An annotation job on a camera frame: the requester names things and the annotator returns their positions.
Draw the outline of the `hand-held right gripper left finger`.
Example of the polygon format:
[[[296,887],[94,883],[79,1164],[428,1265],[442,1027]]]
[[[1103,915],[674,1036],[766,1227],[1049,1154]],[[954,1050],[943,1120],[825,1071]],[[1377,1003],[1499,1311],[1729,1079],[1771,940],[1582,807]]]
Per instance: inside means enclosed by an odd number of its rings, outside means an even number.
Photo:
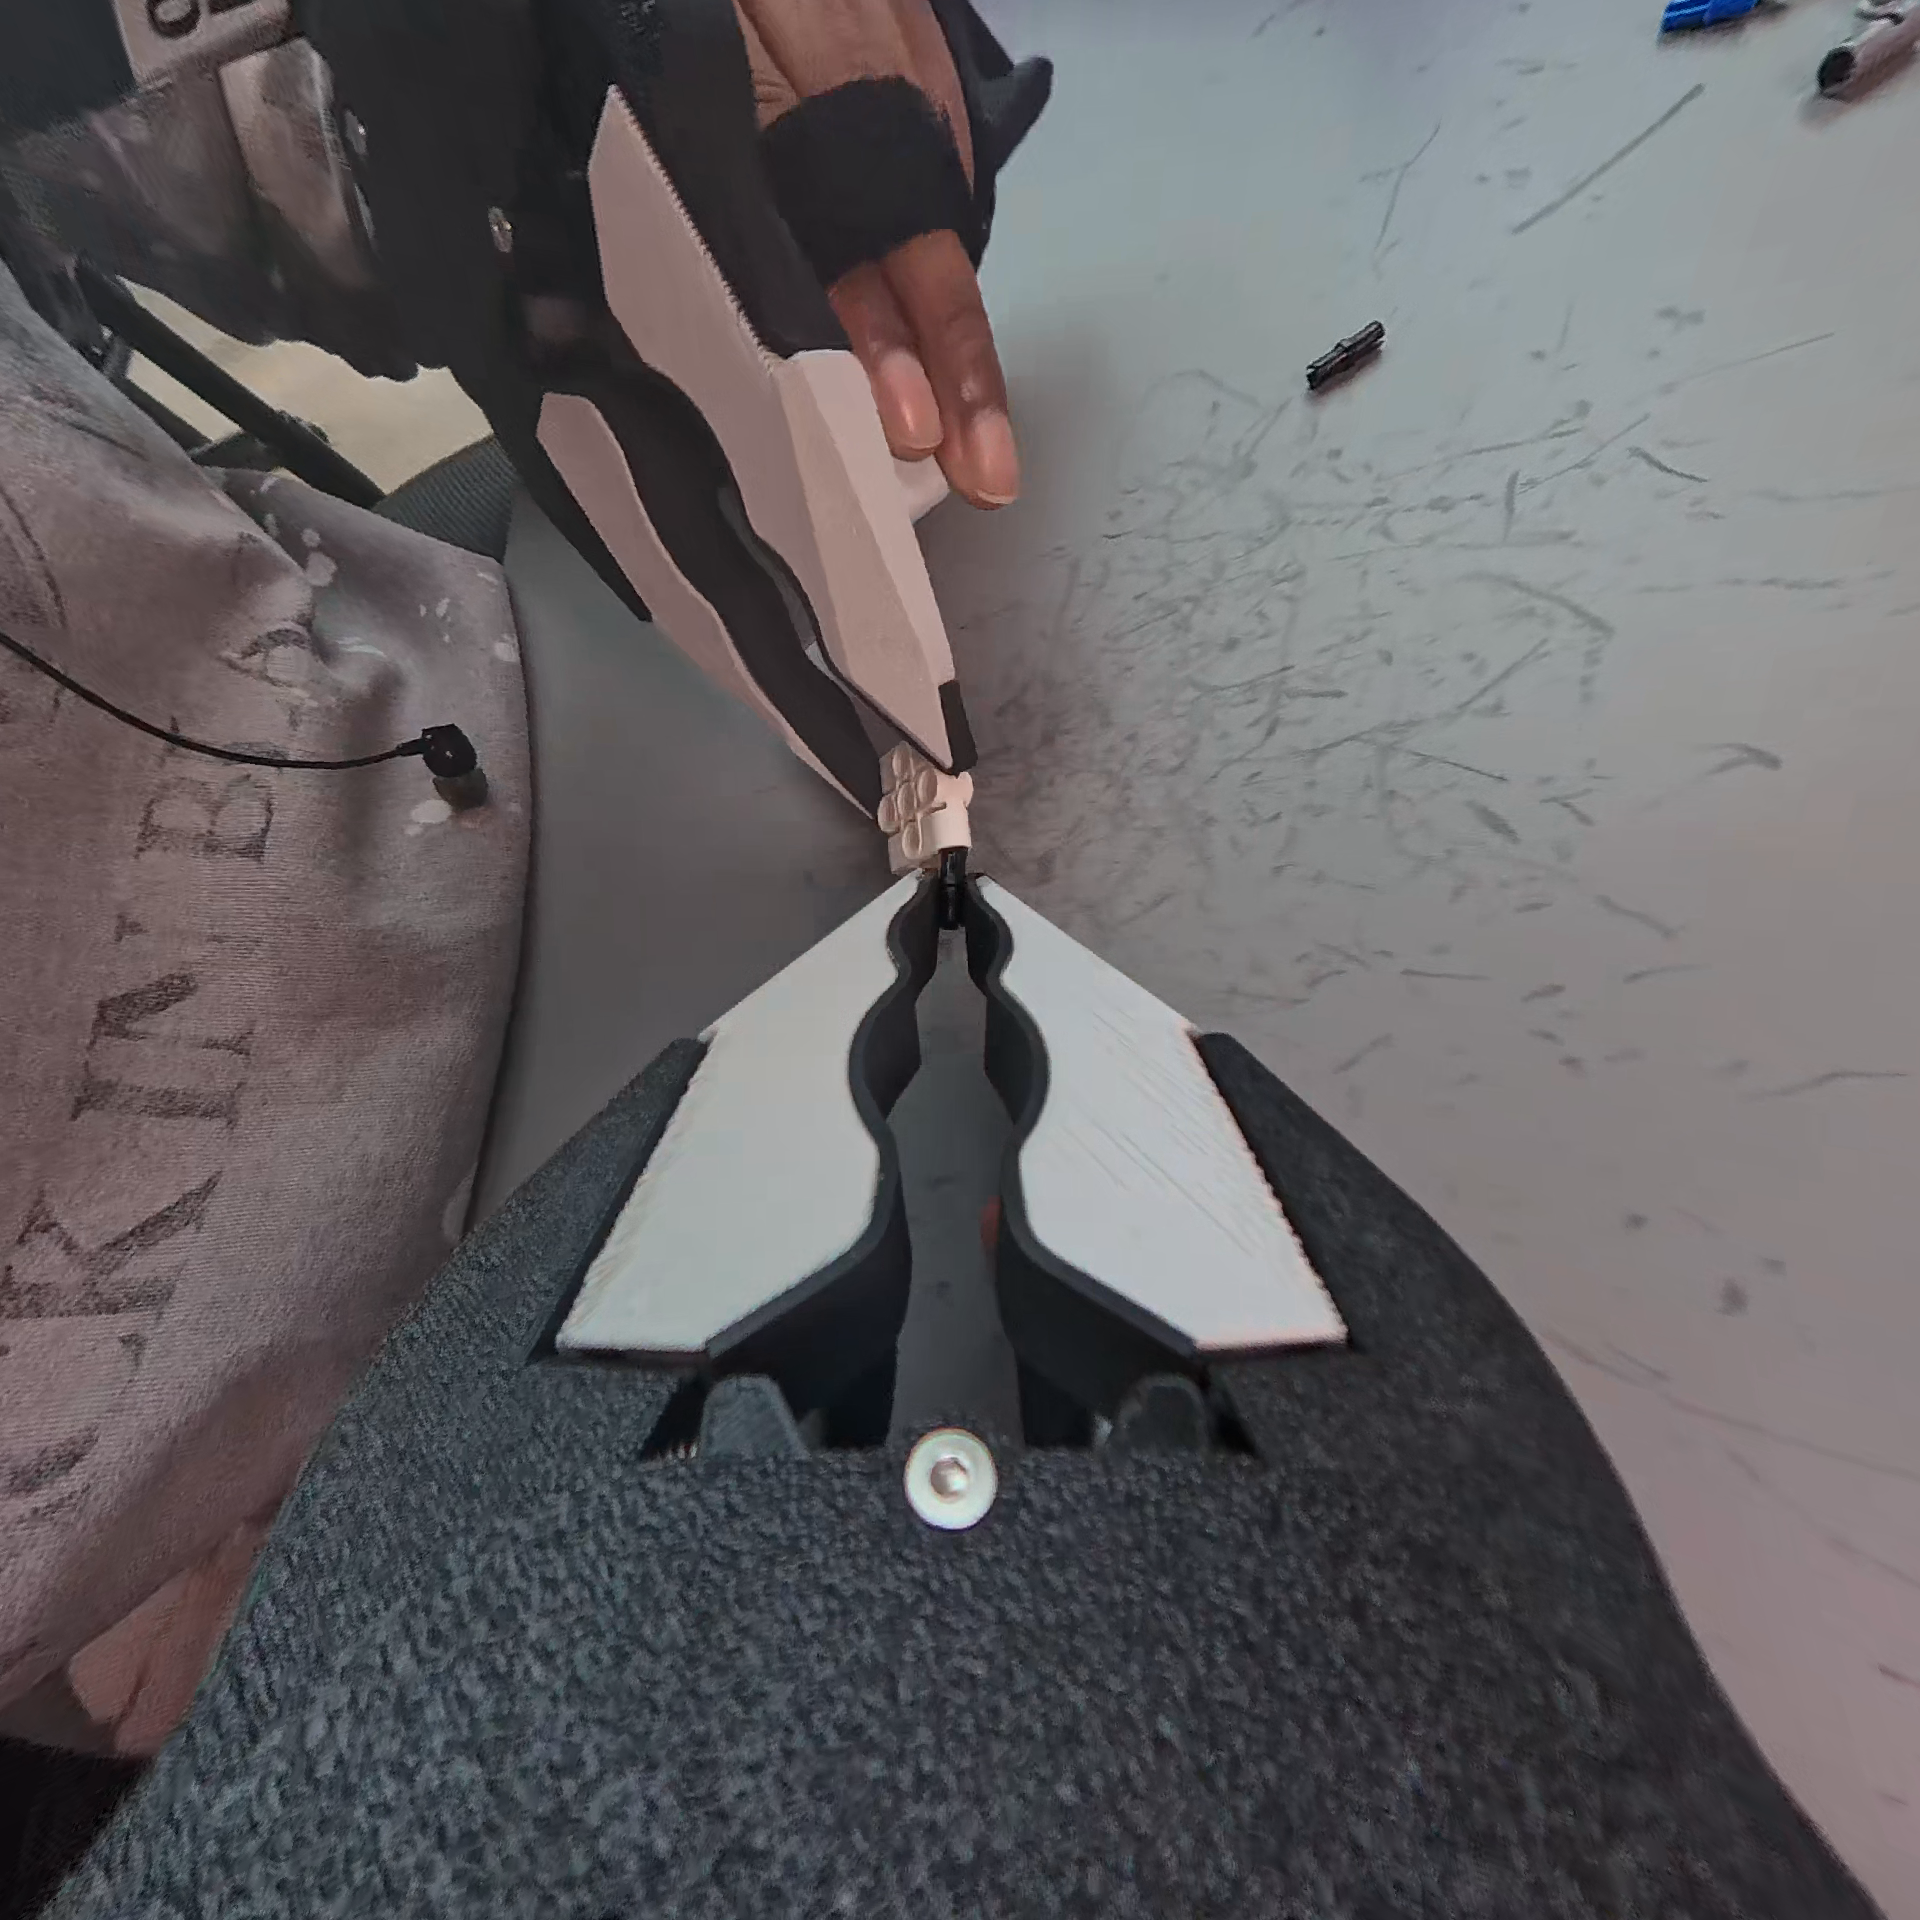
[[[662,1139],[556,1331],[563,1355],[827,1359],[898,1328],[911,1256],[891,1115],[922,1068],[939,883],[906,878],[699,1036]]]

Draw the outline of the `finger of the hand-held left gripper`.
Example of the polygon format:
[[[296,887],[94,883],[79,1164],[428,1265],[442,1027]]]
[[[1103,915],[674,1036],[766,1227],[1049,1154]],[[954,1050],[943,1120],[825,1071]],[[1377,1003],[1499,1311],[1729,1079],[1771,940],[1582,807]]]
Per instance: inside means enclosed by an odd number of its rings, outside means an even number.
[[[848,800],[862,819],[872,819],[878,800],[862,798],[846,775],[832,772],[753,681],[723,617],[662,543],[633,486],[633,471],[617,435],[593,401],[568,394],[544,395],[537,444],[610,553],[619,578],[627,587],[633,587],[658,632],[714,686],[758,711],[784,746]]]
[[[950,775],[976,762],[954,654],[866,370],[766,345],[617,88],[587,163],[601,282],[638,360],[715,435],[838,676]]]

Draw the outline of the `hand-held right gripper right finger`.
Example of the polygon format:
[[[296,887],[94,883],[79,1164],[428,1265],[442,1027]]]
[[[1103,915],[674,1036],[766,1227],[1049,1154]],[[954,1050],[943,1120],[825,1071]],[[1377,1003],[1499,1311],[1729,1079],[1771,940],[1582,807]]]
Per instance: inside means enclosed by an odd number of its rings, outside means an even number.
[[[982,993],[1025,1081],[1002,1249],[1171,1355],[1344,1346],[1196,1027],[1002,883],[972,891]]]

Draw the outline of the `white square toy connector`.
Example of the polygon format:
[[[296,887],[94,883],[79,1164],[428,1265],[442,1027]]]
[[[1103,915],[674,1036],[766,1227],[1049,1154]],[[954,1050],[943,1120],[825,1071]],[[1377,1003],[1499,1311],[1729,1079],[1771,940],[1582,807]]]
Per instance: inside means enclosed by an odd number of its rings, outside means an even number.
[[[907,743],[881,759],[875,820],[896,878],[935,874],[950,852],[969,852],[974,778],[951,775]]]

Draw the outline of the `person's left forearm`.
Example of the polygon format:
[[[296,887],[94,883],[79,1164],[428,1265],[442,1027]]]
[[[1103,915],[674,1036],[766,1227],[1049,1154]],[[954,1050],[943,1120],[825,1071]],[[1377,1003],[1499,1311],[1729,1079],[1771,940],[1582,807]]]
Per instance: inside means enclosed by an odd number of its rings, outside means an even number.
[[[48,318],[82,262],[244,345],[410,367],[329,71],[300,39],[4,136],[4,262]]]

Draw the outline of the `grey desk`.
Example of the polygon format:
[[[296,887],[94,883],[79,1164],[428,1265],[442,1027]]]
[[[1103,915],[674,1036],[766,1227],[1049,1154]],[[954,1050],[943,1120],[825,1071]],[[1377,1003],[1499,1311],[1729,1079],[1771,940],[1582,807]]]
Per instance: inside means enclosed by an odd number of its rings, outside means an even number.
[[[1016,891],[1467,1244],[1915,1916],[1915,64],[1658,12],[998,7],[1027,499],[930,551]]]

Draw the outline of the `person's left hand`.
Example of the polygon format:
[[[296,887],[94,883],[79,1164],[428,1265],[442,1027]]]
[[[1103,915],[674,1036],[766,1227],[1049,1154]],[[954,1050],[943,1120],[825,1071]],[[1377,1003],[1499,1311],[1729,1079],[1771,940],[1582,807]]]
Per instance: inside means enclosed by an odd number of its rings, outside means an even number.
[[[770,127],[855,81],[906,81],[937,112],[964,171],[974,150],[946,38],[927,3],[738,3],[758,115]],[[955,231],[903,241],[831,288],[900,462],[937,462],[982,511],[1020,495],[1017,439],[976,268]]]

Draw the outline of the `black mesh chair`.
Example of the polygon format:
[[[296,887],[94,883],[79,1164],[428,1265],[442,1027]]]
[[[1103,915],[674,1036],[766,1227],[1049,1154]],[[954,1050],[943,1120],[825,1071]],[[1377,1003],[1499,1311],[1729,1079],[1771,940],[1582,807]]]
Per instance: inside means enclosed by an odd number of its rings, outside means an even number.
[[[209,471],[290,474],[308,488],[371,511],[415,534],[455,545],[487,560],[503,560],[511,545],[520,479],[491,441],[454,451],[396,490],[352,464],[329,436],[254,394],[176,327],[136,299],[132,290],[87,262],[79,288],[103,331],[102,370],[111,385],[175,439],[194,466]],[[230,432],[210,436],[183,420],[132,378],[145,362],[193,394]]]

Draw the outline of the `grey toy axle connector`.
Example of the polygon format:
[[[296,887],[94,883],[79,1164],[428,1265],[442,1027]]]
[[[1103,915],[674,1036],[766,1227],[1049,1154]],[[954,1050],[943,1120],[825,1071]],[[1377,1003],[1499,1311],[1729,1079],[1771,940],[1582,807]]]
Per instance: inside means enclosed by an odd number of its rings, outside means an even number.
[[[1857,3],[1855,31],[1818,64],[1816,94],[1844,102],[1880,84],[1919,50],[1919,3]]]

